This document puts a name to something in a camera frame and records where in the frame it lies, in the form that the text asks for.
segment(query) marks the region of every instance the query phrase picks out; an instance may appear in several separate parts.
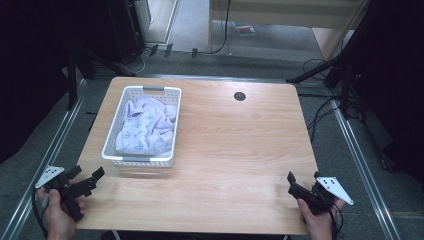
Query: cloth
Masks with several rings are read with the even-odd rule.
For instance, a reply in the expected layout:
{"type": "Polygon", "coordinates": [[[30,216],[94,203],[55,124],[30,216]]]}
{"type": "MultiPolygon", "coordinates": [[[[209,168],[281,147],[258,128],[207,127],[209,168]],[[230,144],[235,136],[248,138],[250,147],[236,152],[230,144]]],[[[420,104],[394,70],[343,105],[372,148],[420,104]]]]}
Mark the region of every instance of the cloth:
{"type": "Polygon", "coordinates": [[[156,155],[171,150],[177,107],[138,96],[125,106],[124,125],[116,138],[116,150],[129,154],[156,155]]]}

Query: black controller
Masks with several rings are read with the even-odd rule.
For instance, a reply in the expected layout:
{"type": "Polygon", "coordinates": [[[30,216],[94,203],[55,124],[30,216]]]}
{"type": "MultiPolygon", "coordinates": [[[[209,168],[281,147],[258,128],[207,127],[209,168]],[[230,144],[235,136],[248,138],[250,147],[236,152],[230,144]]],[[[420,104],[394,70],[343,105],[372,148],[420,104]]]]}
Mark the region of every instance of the black controller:
{"type": "Polygon", "coordinates": [[[84,195],[88,197],[91,195],[91,190],[96,188],[97,181],[105,174],[102,167],[95,171],[91,177],[82,180],[75,184],[70,184],[70,179],[75,178],[81,173],[81,167],[75,166],[67,173],[61,172],[53,179],[45,183],[47,189],[57,189],[61,196],[61,203],[63,203],[68,209],[69,215],[75,220],[81,220],[84,215],[81,214],[78,202],[76,198],[84,195]]]}
{"type": "MultiPolygon", "coordinates": [[[[320,177],[319,172],[315,172],[314,178],[320,177]]],[[[312,214],[316,215],[323,212],[328,212],[333,206],[335,196],[328,192],[320,183],[317,181],[312,186],[312,190],[309,191],[306,188],[296,183],[296,178],[292,172],[289,172],[287,180],[290,183],[289,193],[296,199],[303,199],[309,206],[312,214]]]]}

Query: human hand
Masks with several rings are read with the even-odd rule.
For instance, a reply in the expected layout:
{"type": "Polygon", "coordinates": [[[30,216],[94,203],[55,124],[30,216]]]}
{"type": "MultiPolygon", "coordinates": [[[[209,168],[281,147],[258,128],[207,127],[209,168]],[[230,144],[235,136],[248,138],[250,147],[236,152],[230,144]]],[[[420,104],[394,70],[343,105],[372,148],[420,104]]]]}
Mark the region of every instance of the human hand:
{"type": "MultiPolygon", "coordinates": [[[[44,201],[46,192],[44,188],[37,191],[41,202],[44,201]]],[[[60,194],[56,189],[49,191],[49,205],[46,209],[46,218],[48,224],[48,240],[72,239],[76,229],[76,222],[62,209],[60,204],[60,194]]],[[[79,203],[81,214],[85,213],[85,204],[79,203]]]]}
{"type": "MultiPolygon", "coordinates": [[[[342,209],[345,202],[338,199],[334,204],[338,209],[342,209]]],[[[311,240],[331,240],[333,238],[333,222],[328,212],[313,215],[308,204],[302,199],[297,199],[297,205],[299,205],[302,218],[306,222],[311,240]]],[[[331,208],[331,213],[336,218],[337,210],[334,207],[331,208]]]]}

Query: basket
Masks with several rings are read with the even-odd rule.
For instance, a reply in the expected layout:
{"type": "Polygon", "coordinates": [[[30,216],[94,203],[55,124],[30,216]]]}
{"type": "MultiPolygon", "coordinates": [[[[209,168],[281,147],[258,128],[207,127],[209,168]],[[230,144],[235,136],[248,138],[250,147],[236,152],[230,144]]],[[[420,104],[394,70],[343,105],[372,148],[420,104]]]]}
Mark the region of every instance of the basket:
{"type": "Polygon", "coordinates": [[[102,151],[102,157],[117,166],[172,167],[180,113],[181,89],[174,87],[128,86],[124,89],[102,151]],[[138,96],[154,98],[165,105],[177,107],[171,150],[156,155],[123,153],[116,150],[116,138],[125,123],[125,107],[138,96]]]}

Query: gray floor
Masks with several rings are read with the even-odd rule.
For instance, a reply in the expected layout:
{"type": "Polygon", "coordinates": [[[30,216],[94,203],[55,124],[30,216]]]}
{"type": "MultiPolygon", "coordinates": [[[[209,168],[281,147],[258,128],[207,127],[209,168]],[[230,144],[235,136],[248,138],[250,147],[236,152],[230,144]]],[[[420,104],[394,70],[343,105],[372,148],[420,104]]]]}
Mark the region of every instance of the gray floor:
{"type": "MultiPolygon", "coordinates": [[[[193,2],[195,1],[181,0],[179,7],[186,9],[184,12],[187,12],[187,8],[195,6],[193,2]]],[[[279,36],[268,40],[257,38],[258,42],[256,43],[253,38],[250,38],[254,36],[249,36],[250,40],[248,41],[251,42],[246,43],[246,38],[239,38],[238,33],[236,33],[228,38],[228,48],[223,48],[224,50],[229,49],[228,52],[223,52],[221,55],[201,54],[197,58],[191,58],[190,53],[185,52],[190,52],[193,46],[197,46],[199,51],[203,47],[206,49],[204,35],[189,35],[193,31],[184,27],[184,25],[190,24],[181,14],[181,9],[177,11],[169,39],[169,42],[174,43],[174,50],[181,52],[173,52],[166,58],[162,51],[151,57],[145,54],[143,61],[139,58],[126,66],[134,71],[143,69],[143,71],[137,73],[137,76],[152,77],[166,74],[169,77],[181,77],[181,75],[188,75],[193,78],[193,81],[205,76],[213,79],[229,77],[232,80],[241,79],[284,84],[284,79],[296,77],[303,73],[305,61],[320,58],[319,49],[308,33],[309,30],[294,28],[289,32],[293,35],[298,31],[296,33],[298,36],[286,38],[279,36]],[[187,30],[187,35],[184,35],[182,29],[187,30]],[[281,39],[284,39],[284,41],[292,39],[292,41],[282,44],[281,39]],[[302,41],[302,44],[297,46],[298,41],[302,41]],[[253,55],[255,57],[251,58],[252,55],[249,54],[244,55],[246,51],[236,51],[238,46],[251,46],[246,49],[250,49],[249,54],[255,52],[253,55]],[[269,46],[281,48],[281,51],[285,54],[276,54],[274,57],[270,57],[270,54],[264,54],[266,53],[265,50],[270,48],[269,46]]],[[[279,28],[281,26],[253,26],[258,32],[261,32],[262,27],[265,30],[272,29],[273,32],[279,32],[279,34],[283,32],[283,28],[279,28]]],[[[220,22],[217,22],[214,28],[217,29],[216,34],[214,34],[214,38],[216,36],[214,43],[218,43],[219,34],[222,34],[220,22]]],[[[85,85],[83,85],[85,87],[81,88],[80,95],[84,98],[81,99],[80,108],[66,138],[63,139],[63,143],[59,144],[60,149],[58,149],[57,155],[51,158],[55,165],[68,169],[78,161],[79,154],[89,134],[88,130],[94,120],[94,116],[87,114],[87,112],[98,111],[110,80],[116,76],[101,65],[96,65],[96,68],[98,74],[95,80],[86,80],[85,85]]],[[[319,80],[311,79],[302,84],[297,84],[296,87],[299,93],[327,94],[327,89],[323,87],[322,81],[319,80]]],[[[17,236],[15,239],[42,239],[32,212],[28,213],[27,220],[25,220],[25,217],[21,220],[15,219],[16,222],[23,223],[22,229],[18,228],[13,231],[8,227],[8,224],[10,220],[14,219],[13,214],[17,212],[19,202],[28,186],[34,183],[33,177],[36,169],[46,159],[46,152],[51,150],[49,146],[54,140],[55,133],[62,120],[66,117],[66,97],[64,96],[57,103],[46,119],[35,129],[21,151],[0,165],[0,180],[3,183],[0,191],[2,206],[0,208],[0,219],[2,219],[0,221],[0,232],[7,230],[6,234],[15,233],[17,236]]],[[[299,97],[299,99],[305,116],[305,123],[309,124],[325,99],[313,97],[299,97]]],[[[325,111],[330,109],[330,105],[326,107],[325,111]]],[[[373,180],[378,186],[382,199],[390,210],[399,237],[401,239],[424,239],[424,194],[420,185],[407,174],[388,173],[383,170],[379,162],[378,152],[366,127],[358,120],[349,120],[348,123],[353,129],[361,153],[372,173],[373,180]]],[[[378,212],[376,212],[376,208],[370,200],[373,196],[367,192],[367,183],[363,181],[360,171],[358,171],[350,145],[347,144],[336,114],[331,114],[318,123],[312,146],[320,172],[327,176],[336,176],[352,199],[355,200],[355,205],[343,209],[344,226],[339,239],[397,239],[398,236],[388,237],[383,230],[384,228],[382,228],[376,214],[378,212]]],[[[79,230],[75,239],[99,239],[103,232],[103,230],[79,230]]],[[[307,237],[293,236],[293,239],[307,239],[307,237]]]]}

